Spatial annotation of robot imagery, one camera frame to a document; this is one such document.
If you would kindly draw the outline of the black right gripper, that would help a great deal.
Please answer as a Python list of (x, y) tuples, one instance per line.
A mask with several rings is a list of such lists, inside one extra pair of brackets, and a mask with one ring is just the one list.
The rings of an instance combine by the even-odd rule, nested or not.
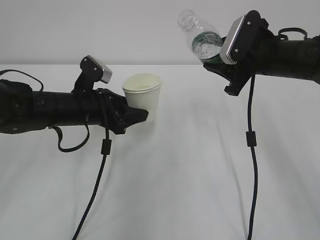
[[(222, 37), (222, 42), (226, 40), (226, 36)], [(214, 74), (229, 81), (229, 85), (224, 88), (224, 91), (230, 96), (238, 96), (252, 76), (253, 68), (247, 64), (230, 65), (222, 63), (203, 63), (203, 67)]]

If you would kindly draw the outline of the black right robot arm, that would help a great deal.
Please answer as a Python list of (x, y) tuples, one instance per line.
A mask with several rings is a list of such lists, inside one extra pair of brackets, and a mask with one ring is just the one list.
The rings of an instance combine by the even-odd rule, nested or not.
[(320, 36), (289, 40), (273, 36), (264, 40), (253, 52), (235, 65), (204, 63), (204, 69), (228, 81), (224, 91), (238, 96), (255, 75), (300, 79), (320, 83)]

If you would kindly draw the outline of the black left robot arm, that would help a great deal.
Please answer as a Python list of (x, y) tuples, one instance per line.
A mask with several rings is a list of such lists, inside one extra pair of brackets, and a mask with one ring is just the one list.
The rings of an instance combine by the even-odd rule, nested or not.
[(116, 135), (147, 120), (148, 111), (130, 107), (106, 88), (73, 92), (34, 91), (25, 83), (1, 79), (0, 132), (22, 134), (60, 126), (97, 125)]

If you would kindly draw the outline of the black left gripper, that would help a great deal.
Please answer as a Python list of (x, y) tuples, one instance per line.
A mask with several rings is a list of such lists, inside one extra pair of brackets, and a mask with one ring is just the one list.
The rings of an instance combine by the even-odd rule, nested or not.
[(124, 96), (106, 88), (96, 89), (98, 101), (97, 125), (104, 127), (103, 112), (107, 127), (115, 135), (124, 135), (128, 127), (145, 122), (149, 112), (145, 109), (129, 107)]

